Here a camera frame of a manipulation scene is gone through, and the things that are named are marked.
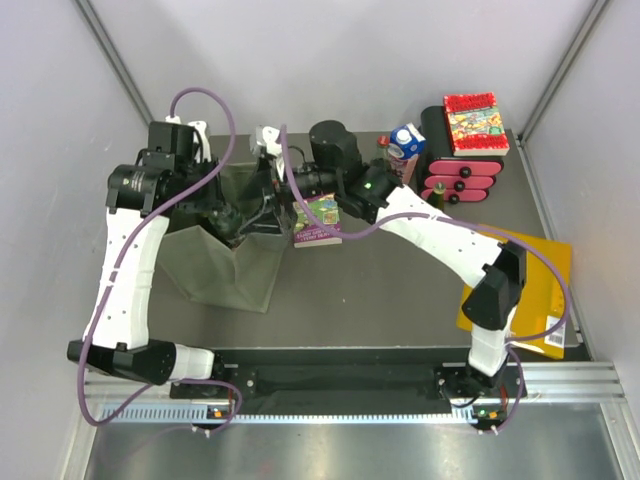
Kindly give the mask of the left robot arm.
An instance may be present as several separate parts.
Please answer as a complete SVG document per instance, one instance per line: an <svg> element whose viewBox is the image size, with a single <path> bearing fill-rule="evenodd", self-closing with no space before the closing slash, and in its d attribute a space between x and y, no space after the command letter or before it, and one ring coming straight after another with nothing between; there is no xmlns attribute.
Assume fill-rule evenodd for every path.
<svg viewBox="0 0 640 480"><path fill-rule="evenodd" d="M178 209L203 213L219 200L219 187L195 184L217 161L204 121L177 117L154 121L148 144L135 163L117 166L107 180L107 245L92 320L83 337L67 347L70 361L104 375L163 385L192 379L205 396L226 387L225 370L212 351L149 336L148 307L156 259L170 224L171 209L153 211L183 191Z"/></svg>

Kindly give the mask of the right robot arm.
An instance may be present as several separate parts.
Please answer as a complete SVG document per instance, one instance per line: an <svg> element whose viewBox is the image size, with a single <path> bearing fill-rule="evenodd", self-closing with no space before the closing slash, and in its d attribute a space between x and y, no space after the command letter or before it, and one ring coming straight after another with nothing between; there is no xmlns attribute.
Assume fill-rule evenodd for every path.
<svg viewBox="0 0 640 480"><path fill-rule="evenodd" d="M333 195L343 213L367 222L353 239L377 229L392 233L447 266L470 288L461 307L472 324L466 380L474 393L492 394L504 380L507 338L526 283L525 248L455 221L383 166L364 162L356 136L341 122L316 124L310 139L314 162L303 171L293 168L282 129L257 128L254 148L274 162L281 190L296 201L310 187Z"/></svg>

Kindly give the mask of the green canvas bag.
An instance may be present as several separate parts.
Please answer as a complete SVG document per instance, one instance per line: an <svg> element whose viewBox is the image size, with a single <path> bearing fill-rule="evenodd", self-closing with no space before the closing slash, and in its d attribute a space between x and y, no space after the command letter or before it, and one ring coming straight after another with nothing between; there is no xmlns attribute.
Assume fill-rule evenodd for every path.
<svg viewBox="0 0 640 480"><path fill-rule="evenodd" d="M264 313L291 234L250 233L233 248L203 227L203 218L174 210L157 264L186 299Z"/></svg>

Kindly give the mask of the blue juice carton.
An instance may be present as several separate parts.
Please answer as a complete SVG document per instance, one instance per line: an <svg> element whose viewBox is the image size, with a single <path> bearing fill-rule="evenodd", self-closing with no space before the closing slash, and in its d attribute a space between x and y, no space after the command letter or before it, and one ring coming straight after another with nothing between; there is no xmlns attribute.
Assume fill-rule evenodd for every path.
<svg viewBox="0 0 640 480"><path fill-rule="evenodd" d="M403 184L410 182L425 145L426 138L413 123L407 123L391 131L388 146L390 167Z"/></svg>

